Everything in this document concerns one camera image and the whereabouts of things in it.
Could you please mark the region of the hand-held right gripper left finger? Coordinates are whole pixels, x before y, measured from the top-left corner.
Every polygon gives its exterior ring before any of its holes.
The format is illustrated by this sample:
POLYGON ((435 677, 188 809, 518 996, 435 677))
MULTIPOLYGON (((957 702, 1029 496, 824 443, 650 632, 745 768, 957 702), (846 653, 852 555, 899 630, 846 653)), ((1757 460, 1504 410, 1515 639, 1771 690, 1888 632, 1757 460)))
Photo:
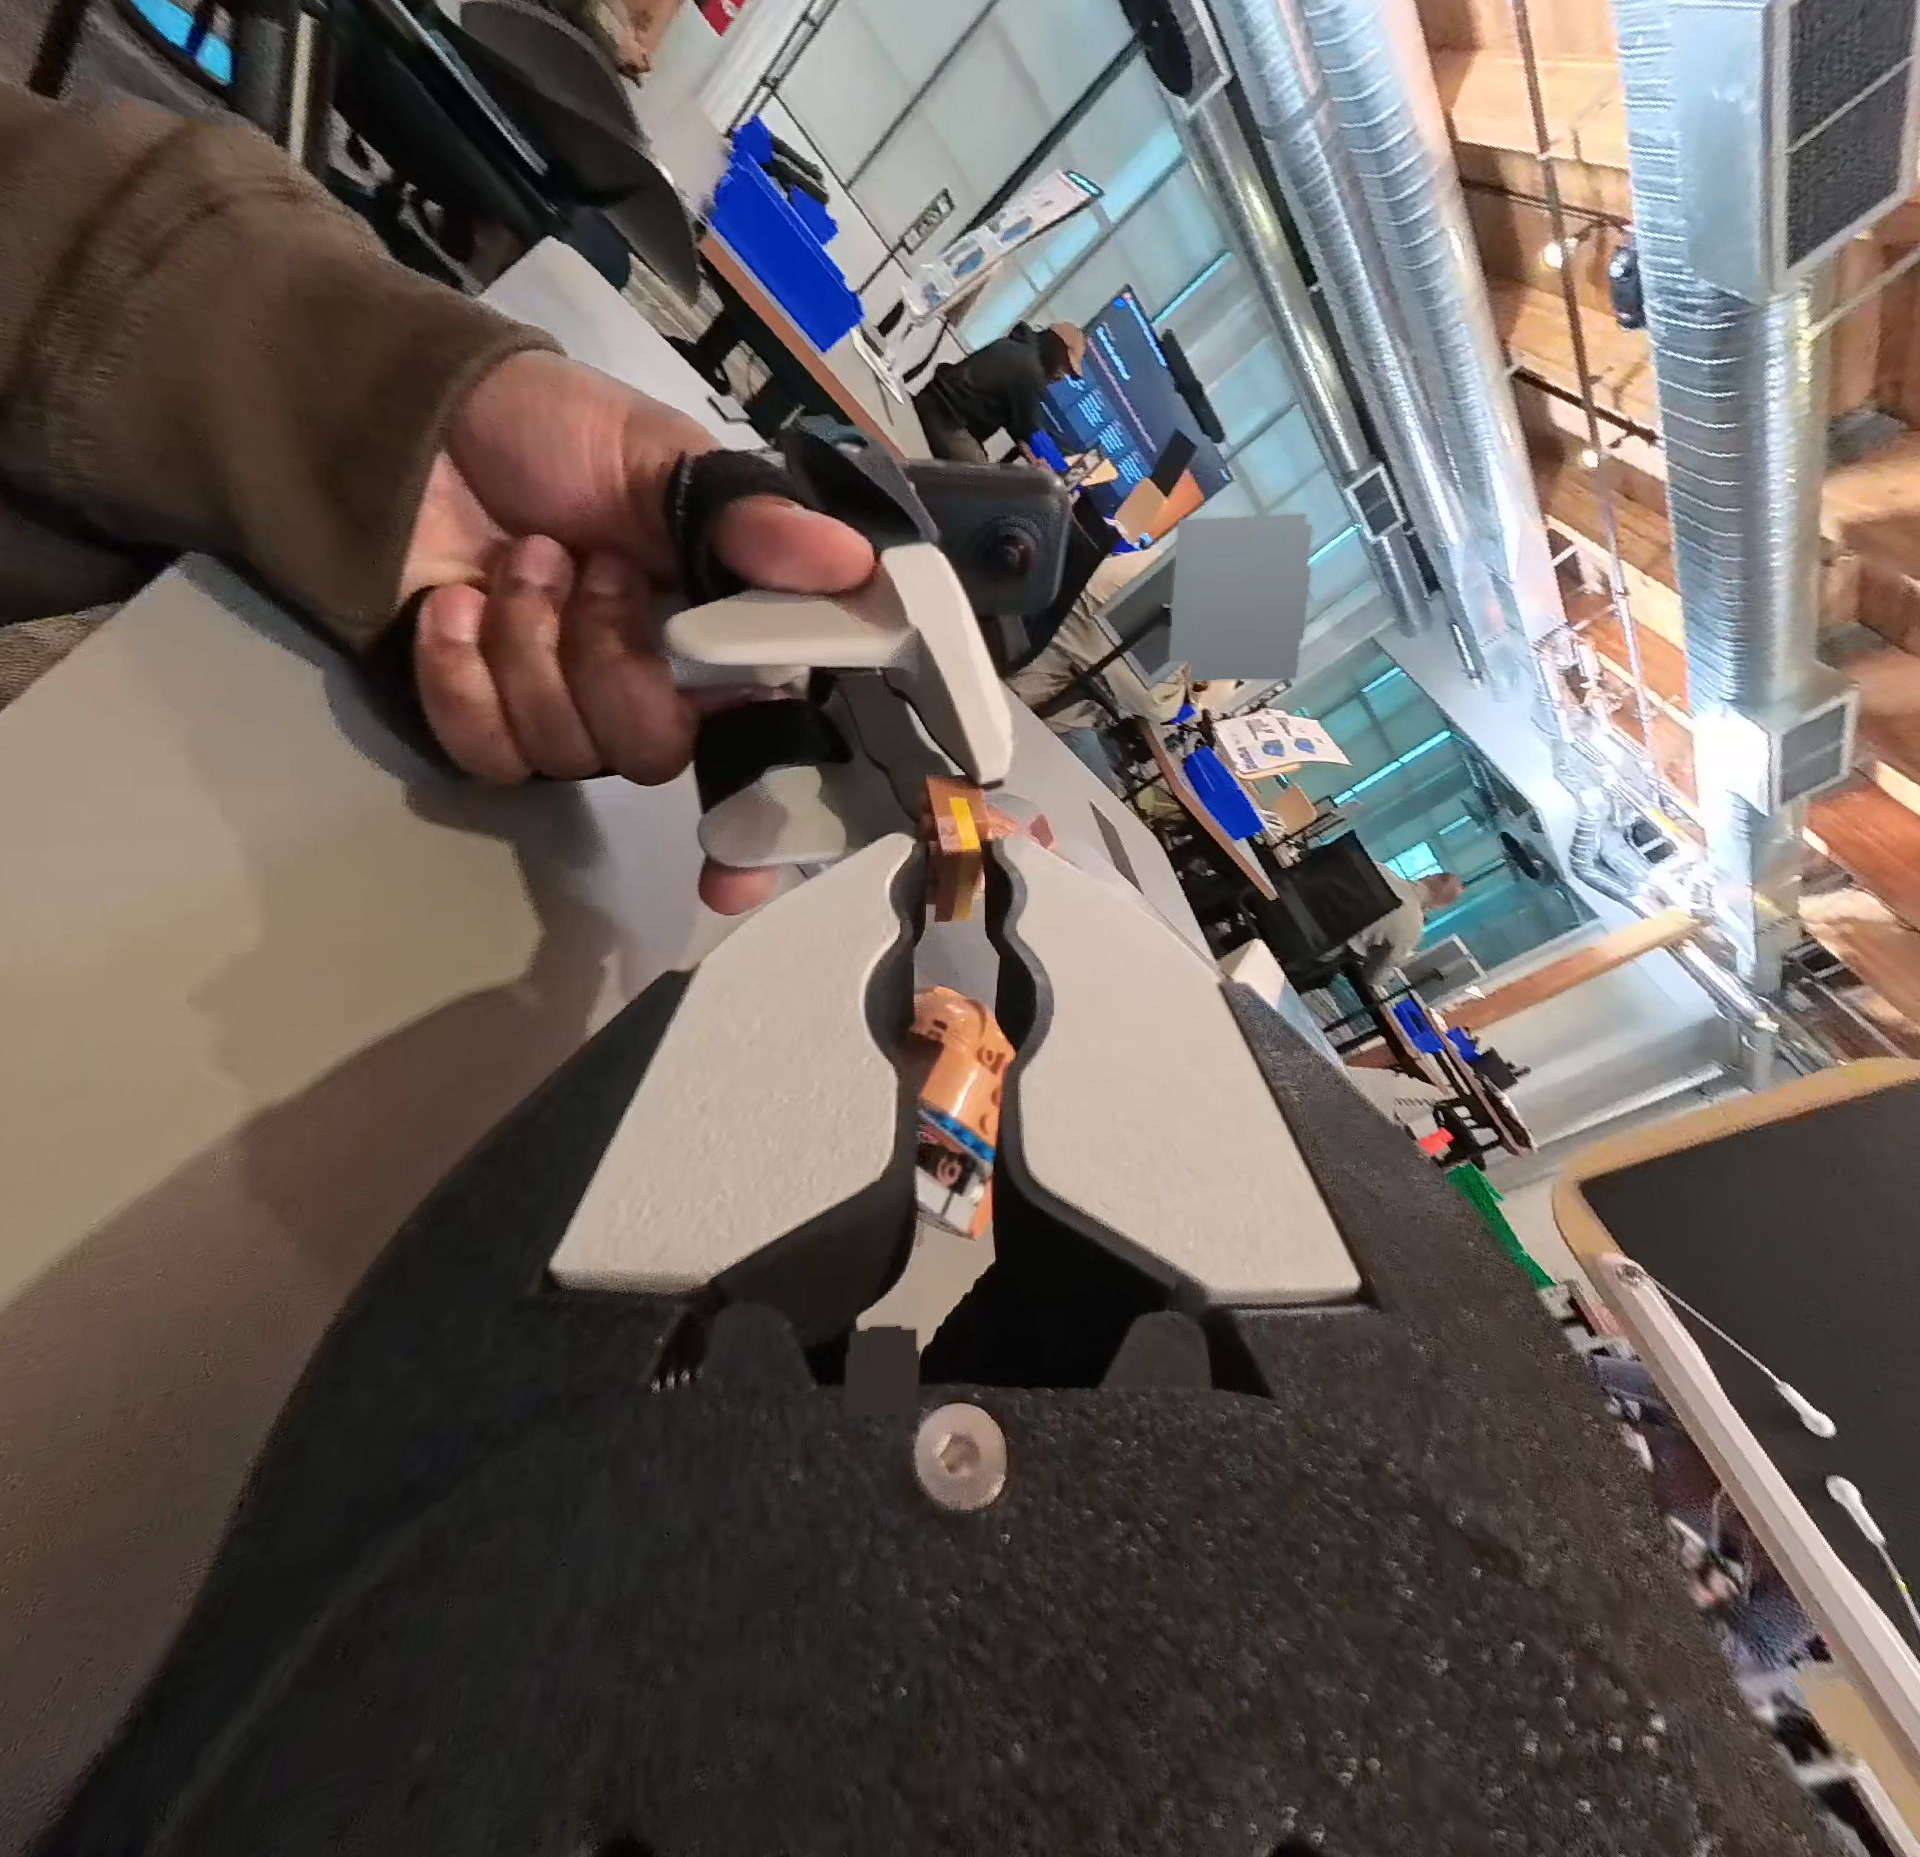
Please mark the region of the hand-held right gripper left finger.
POLYGON ((877 1192, 895 1159, 921 850, 868 842, 690 973, 550 1259, 566 1289, 685 1298, 877 1192))

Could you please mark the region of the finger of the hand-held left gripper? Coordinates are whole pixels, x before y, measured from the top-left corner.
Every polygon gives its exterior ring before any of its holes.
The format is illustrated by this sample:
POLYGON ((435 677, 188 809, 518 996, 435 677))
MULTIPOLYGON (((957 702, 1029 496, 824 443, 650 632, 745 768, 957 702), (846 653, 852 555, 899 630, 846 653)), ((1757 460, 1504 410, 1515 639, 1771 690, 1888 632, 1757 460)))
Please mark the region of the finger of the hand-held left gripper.
POLYGON ((840 596, 749 591, 663 623, 675 683, 698 690, 790 689, 815 673, 921 680, 921 639, 895 593, 866 582, 840 596))
POLYGON ((1009 695, 946 551, 931 544, 878 551, 877 578, 903 625, 883 673, 963 777, 998 786, 1014 763, 1009 695))

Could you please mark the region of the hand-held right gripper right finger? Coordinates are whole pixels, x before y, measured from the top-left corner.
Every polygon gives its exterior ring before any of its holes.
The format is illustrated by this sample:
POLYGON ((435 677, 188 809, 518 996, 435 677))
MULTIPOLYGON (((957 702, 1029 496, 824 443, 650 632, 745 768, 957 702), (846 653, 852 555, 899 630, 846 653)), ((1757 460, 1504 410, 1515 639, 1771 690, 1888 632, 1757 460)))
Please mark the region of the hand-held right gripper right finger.
POLYGON ((1211 958, 1114 873, 991 856, 1009 1184, 1201 1307, 1330 1307, 1360 1271, 1211 958))

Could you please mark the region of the brown and yellow brick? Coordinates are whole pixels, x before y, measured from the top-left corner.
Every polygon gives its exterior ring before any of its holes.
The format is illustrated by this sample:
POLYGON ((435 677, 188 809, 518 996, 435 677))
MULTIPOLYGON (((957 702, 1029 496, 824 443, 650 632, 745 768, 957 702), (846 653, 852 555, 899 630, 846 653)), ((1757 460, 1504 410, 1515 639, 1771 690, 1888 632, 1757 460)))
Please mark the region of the brown and yellow brick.
POLYGON ((931 774, 922 791, 927 910, 937 925, 963 925, 981 899, 991 812, 980 788, 952 777, 931 774))

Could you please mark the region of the brown brick assembly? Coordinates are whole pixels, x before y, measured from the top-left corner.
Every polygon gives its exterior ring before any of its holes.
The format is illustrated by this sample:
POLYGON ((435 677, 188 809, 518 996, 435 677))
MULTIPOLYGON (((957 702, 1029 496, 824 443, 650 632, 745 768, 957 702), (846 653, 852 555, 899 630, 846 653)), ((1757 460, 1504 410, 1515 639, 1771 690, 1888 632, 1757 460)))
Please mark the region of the brown brick assembly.
POLYGON ((916 1094, 916 1207, 927 1228, 984 1238, 991 1224, 991 1179, 1001 1088, 1012 1041, 989 1008, 948 986, 914 998, 901 1075, 916 1094))

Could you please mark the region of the grey desk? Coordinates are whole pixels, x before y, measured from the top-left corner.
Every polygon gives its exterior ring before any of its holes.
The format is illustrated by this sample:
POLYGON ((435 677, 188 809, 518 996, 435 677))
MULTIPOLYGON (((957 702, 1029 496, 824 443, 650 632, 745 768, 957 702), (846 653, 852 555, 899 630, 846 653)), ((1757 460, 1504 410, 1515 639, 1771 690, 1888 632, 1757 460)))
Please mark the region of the grey desk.
MULTIPOLYGON (((690 973, 693 777, 485 788, 188 561, 5 713, 5 1711, 114 1711, 249 1487, 360 1529, 641 1326, 550 1259, 690 973)), ((877 1192, 742 1303, 885 1289, 877 1192)))

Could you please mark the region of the person's left hand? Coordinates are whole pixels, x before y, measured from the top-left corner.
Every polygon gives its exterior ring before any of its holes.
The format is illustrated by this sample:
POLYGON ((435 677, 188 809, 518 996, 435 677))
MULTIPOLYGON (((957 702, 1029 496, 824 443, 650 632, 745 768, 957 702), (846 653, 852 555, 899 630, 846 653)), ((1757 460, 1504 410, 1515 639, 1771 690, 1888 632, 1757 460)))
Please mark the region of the person's left hand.
POLYGON ((685 774, 725 695, 677 686, 661 648, 685 591, 668 499, 706 453, 682 410, 547 351, 467 390, 399 581, 419 711, 453 770, 495 786, 685 774))

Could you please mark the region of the black computer monitor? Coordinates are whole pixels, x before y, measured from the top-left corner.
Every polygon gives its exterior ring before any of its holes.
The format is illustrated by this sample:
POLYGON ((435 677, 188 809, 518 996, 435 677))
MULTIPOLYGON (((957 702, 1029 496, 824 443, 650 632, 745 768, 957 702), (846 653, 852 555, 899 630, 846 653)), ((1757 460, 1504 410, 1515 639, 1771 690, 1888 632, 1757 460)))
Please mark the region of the black computer monitor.
POLYGON ((1158 335, 1121 285, 1082 325, 1084 356, 1078 376, 1043 390, 1043 431, 1062 460, 1095 458, 1114 478, 1095 494, 1125 502, 1151 479, 1163 453, 1178 441, 1194 446, 1190 470, 1201 472, 1212 441, 1202 432, 1158 335))

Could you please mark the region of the stack of blue bins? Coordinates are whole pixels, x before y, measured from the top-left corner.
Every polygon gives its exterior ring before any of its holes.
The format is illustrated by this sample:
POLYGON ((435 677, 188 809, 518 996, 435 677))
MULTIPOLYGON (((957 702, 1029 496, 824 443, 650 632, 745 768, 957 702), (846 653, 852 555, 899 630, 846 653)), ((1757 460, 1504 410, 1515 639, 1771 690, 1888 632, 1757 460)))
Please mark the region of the stack of blue bins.
POLYGON ((829 243, 824 172, 752 115, 729 139, 729 161, 706 207, 706 231, 756 279, 806 339, 829 351, 861 322, 861 304, 829 243))

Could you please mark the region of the black office chair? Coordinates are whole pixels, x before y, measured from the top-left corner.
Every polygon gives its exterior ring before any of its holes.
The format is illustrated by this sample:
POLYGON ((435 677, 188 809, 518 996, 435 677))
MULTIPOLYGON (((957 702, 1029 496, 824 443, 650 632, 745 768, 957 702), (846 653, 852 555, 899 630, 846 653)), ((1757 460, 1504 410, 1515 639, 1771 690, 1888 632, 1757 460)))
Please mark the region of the black office chair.
POLYGON ((617 289, 693 304, 700 231, 631 88, 553 0, 324 0, 337 193, 392 255, 482 291, 556 242, 617 289))

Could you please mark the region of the black board with wooden edge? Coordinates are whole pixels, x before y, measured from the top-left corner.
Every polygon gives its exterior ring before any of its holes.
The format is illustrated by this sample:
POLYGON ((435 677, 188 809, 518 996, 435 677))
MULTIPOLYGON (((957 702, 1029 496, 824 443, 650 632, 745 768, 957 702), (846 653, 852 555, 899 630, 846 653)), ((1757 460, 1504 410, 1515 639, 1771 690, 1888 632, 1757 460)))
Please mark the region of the black board with wooden edge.
POLYGON ((1583 1151, 1554 1224, 1915 1792, 1918 1066, 1850 1061, 1583 1151))

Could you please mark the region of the silver ventilation duct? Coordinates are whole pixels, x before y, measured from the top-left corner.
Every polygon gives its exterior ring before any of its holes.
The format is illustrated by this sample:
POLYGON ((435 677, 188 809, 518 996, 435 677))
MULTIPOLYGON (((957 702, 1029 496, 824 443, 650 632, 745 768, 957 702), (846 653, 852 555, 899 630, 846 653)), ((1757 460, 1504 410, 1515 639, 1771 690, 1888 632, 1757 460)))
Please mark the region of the silver ventilation duct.
POLYGON ((1915 0, 1121 8, 1564 804, 1915 1021, 1915 0))

